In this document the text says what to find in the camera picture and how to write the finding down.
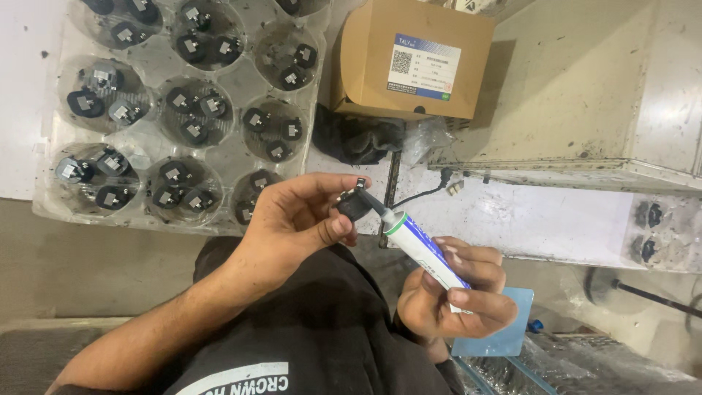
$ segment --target blue label on tube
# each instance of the blue label on tube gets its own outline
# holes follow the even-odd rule
[[[453,273],[453,269],[449,266],[448,262],[446,262],[446,259],[444,259],[444,254],[441,252],[441,250],[439,250],[439,247],[426,233],[424,233],[422,228],[420,228],[409,215],[406,215],[406,220],[402,225],[406,226],[415,236],[417,236],[417,238],[421,240],[422,243],[424,243],[424,245],[426,245],[427,248],[429,248],[429,250]],[[453,273],[453,275],[456,276],[461,284],[463,284],[463,287],[471,289],[470,285],[463,281],[462,278],[458,277],[455,273]]]

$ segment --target floor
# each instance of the floor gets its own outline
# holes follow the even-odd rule
[[[31,204],[0,200],[0,325],[19,318],[133,316],[192,282],[205,237],[66,224],[32,214]],[[391,309],[414,264],[364,236],[352,250],[379,282]],[[551,332],[588,325],[635,351],[702,377],[702,320],[616,291],[603,305],[584,295],[586,266],[506,259],[508,286],[535,291],[533,318]],[[702,276],[616,271],[632,286],[689,303]]]

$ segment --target qr code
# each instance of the qr code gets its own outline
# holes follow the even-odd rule
[[[392,57],[392,67],[390,71],[409,74],[409,66],[412,64],[412,54],[395,50],[395,55]]]

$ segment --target cardboard box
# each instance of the cardboard box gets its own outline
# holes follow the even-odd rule
[[[349,14],[334,47],[332,108],[470,119],[494,27],[492,18],[416,0],[368,0]]]

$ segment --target black t-shirt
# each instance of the black t-shirt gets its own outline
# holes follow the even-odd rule
[[[195,280],[238,244],[212,239]],[[395,330],[377,285],[340,245],[313,254],[148,394],[462,394],[453,362],[434,366]],[[102,392],[64,387],[60,394]]]

